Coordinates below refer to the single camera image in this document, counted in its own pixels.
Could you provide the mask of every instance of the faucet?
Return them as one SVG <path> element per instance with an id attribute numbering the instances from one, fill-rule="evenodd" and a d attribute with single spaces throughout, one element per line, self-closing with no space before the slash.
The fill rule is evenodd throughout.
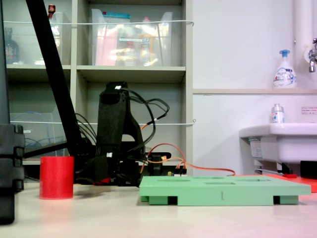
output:
<path id="1" fill-rule="evenodd" d="M 309 51 L 309 72 L 314 73 L 316 71 L 315 61 L 317 57 L 317 38 L 314 38 L 313 44 L 315 45 L 315 49 Z"/>

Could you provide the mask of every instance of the blue pump head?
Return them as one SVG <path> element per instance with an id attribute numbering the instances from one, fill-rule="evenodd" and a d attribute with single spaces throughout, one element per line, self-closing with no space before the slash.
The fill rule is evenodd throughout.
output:
<path id="1" fill-rule="evenodd" d="M 279 53 L 282 55 L 283 58 L 284 58 L 284 57 L 287 58 L 287 55 L 288 55 L 289 53 L 291 53 L 291 52 L 290 52 L 289 50 L 281 50 Z"/>

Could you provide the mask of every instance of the red cup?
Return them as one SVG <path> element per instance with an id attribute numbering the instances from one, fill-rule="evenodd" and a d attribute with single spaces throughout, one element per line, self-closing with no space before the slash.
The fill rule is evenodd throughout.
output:
<path id="1" fill-rule="evenodd" d="M 40 166 L 40 199 L 73 197 L 74 157 L 43 156 Z"/>

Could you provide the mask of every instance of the green plastic board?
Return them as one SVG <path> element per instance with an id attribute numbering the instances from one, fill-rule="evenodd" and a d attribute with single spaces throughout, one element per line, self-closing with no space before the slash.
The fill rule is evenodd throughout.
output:
<path id="1" fill-rule="evenodd" d="M 159 177 L 144 176 L 142 202 L 179 206 L 262 206 L 298 204 L 309 185 L 267 176 Z"/>

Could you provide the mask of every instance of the white string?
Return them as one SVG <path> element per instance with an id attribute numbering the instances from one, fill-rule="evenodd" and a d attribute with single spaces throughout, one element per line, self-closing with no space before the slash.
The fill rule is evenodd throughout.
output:
<path id="1" fill-rule="evenodd" d="M 61 122 L 47 122 L 47 121 L 22 121 L 22 120 L 12 120 L 10 122 L 14 123 L 35 123 L 35 124 L 61 124 Z M 193 125 L 196 122 L 196 120 L 193 121 L 193 123 L 155 123 L 155 125 Z M 98 125 L 98 123 L 89 123 L 90 125 Z"/>
<path id="2" fill-rule="evenodd" d="M 192 23 L 193 21 L 188 20 L 174 20 L 174 21 L 150 21 L 150 22 L 127 22 L 127 23 L 51 23 L 51 25 L 128 25 L 128 24 L 152 24 L 152 23 L 164 23 L 164 22 L 188 22 Z M 16 23 L 16 24 L 33 24 L 32 22 L 23 22 L 23 21 L 4 21 L 4 23 Z"/>

